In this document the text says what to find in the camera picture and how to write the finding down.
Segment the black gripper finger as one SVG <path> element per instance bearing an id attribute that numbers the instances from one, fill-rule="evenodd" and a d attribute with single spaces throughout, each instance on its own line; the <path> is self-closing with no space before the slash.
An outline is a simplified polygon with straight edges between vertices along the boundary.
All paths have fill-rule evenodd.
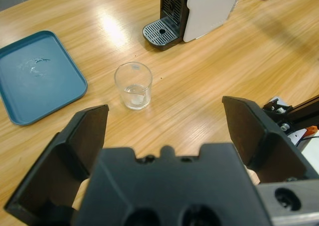
<path id="1" fill-rule="evenodd" d="M 45 147 L 4 210 L 28 226 L 72 225 L 73 202 L 104 145 L 108 112 L 108 105 L 77 112 Z"/>
<path id="2" fill-rule="evenodd" d="M 256 102 L 223 96 L 227 125 L 243 164 L 262 183 L 318 179 L 319 174 L 288 137 L 319 123 L 319 99 L 298 106 L 278 98 L 260 107 Z"/>

